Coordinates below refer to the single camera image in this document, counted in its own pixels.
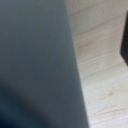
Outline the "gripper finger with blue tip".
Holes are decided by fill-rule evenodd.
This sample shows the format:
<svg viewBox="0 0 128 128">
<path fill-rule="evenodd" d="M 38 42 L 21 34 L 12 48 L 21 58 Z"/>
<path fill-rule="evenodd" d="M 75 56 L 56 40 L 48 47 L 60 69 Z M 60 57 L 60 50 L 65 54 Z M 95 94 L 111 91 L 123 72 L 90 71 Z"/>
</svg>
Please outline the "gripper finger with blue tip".
<svg viewBox="0 0 128 128">
<path fill-rule="evenodd" d="M 126 21 L 125 24 L 120 53 L 125 63 L 128 65 L 128 21 Z"/>
</svg>

